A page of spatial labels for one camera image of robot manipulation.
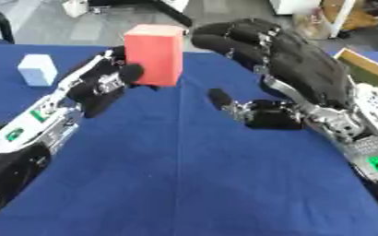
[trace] cube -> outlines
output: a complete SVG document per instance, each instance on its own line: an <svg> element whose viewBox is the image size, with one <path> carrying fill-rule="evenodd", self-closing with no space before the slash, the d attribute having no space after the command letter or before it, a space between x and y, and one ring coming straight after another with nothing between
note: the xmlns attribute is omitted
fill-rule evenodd
<svg viewBox="0 0 378 236"><path fill-rule="evenodd" d="M172 87L183 71L183 29L138 25L124 35L128 64L141 64L145 74L137 84Z"/></svg>
<svg viewBox="0 0 378 236"><path fill-rule="evenodd" d="M18 65L18 71L29 86L49 87L57 76L53 60L47 54L28 54Z"/></svg>

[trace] robotic arm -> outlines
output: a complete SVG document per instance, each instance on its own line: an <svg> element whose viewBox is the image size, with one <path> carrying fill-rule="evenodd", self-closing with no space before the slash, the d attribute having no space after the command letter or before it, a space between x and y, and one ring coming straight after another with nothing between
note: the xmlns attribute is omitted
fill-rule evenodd
<svg viewBox="0 0 378 236"><path fill-rule="evenodd" d="M193 44L261 74L261 89L284 99L240 104L213 88L208 97L218 110L253 129L310 126L344 153L378 200L378 88L355 83L339 61L296 32L261 19L201 27Z"/></svg>
<svg viewBox="0 0 378 236"><path fill-rule="evenodd" d="M37 100L0 129L0 209L50 163L79 128L119 99L143 75L126 65L124 47L100 53L63 78L52 94Z"/></svg>

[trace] table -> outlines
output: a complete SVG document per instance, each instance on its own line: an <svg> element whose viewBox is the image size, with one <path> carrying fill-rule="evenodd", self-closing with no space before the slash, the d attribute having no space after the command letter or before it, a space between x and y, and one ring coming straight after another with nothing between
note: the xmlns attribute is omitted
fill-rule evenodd
<svg viewBox="0 0 378 236"><path fill-rule="evenodd" d="M0 122L51 91L24 84L25 53L50 54L63 74L100 50L0 45ZM176 88L131 89L85 121L0 212L0 236L378 236L378 205L331 144L249 130L212 107L209 88L272 99L232 61L186 53Z"/></svg>

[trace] floor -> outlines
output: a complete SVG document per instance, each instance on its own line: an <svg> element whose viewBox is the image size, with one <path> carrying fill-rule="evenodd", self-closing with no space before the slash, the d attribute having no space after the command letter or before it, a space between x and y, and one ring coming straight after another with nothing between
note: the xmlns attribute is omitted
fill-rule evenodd
<svg viewBox="0 0 378 236"><path fill-rule="evenodd" d="M139 23L176 24L150 6L120 6L103 9L99 15L70 18L62 8L63 0L17 0L4 3L0 10L12 22L18 43L118 45L122 35ZM290 28L290 17L276 17L268 0L191 0L184 12L196 25L229 21L235 18L264 18ZM351 33L347 40L315 41L327 51L347 46L356 51L378 51L378 28ZM185 40L186 51L196 51Z"/></svg>

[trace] red block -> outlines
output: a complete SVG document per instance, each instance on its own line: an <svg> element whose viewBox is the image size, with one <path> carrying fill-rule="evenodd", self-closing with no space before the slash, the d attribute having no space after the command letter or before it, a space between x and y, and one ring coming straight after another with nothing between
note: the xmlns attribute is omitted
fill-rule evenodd
<svg viewBox="0 0 378 236"><path fill-rule="evenodd" d="M128 64L138 63L145 74L136 82L176 86L183 71L183 29L165 25L138 25L124 35Z"/></svg>

